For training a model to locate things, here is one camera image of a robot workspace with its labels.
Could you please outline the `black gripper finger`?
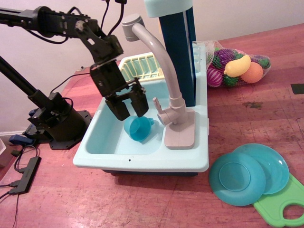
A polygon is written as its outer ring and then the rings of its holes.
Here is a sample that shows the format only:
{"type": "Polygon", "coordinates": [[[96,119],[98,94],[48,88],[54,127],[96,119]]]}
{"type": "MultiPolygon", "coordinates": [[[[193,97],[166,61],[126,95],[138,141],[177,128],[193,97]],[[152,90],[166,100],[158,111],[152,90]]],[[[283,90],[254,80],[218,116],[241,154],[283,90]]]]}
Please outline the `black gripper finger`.
{"type": "Polygon", "coordinates": [[[123,121],[130,116],[124,99],[106,99],[105,102],[118,120],[123,121]]]}
{"type": "Polygon", "coordinates": [[[135,110],[137,116],[138,117],[144,116],[149,110],[149,106],[148,106],[148,102],[147,102],[145,92],[143,92],[143,91],[141,91],[141,92],[132,91],[129,94],[129,97],[130,97],[130,100],[131,100],[131,105],[132,105],[133,109],[135,110]]]}

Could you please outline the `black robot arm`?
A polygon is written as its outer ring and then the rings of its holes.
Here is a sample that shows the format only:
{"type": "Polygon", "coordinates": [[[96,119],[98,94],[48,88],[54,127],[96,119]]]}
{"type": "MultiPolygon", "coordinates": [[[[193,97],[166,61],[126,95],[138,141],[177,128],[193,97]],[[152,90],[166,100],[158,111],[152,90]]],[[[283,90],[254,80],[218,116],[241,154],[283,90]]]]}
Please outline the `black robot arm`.
{"type": "MultiPolygon", "coordinates": [[[[130,116],[125,100],[131,101],[138,117],[147,113],[145,89],[138,79],[126,82],[116,64],[116,58],[123,53],[118,39],[105,34],[97,20],[82,14],[78,8],[73,7],[67,13],[55,12],[45,6],[34,10],[2,8],[0,21],[28,32],[36,31],[44,39],[53,36],[79,38],[94,60],[90,76],[115,117],[123,121],[130,116]]],[[[87,111],[76,111],[73,101],[59,93],[44,95],[4,59],[0,61],[0,70],[37,106],[29,118],[33,125],[31,138],[49,143],[53,150],[69,149],[82,140],[92,119],[87,111]]]]}

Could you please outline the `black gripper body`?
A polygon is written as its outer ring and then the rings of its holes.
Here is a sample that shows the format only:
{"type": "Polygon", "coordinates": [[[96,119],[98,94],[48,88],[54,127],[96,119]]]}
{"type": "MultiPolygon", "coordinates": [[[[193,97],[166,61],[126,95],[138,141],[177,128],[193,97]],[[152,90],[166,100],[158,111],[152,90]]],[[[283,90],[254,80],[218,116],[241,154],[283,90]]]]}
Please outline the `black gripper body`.
{"type": "Polygon", "coordinates": [[[90,75],[98,91],[107,100],[118,99],[118,92],[129,90],[123,99],[144,99],[145,90],[137,79],[126,82],[115,61],[95,63],[90,67],[90,75]]]}

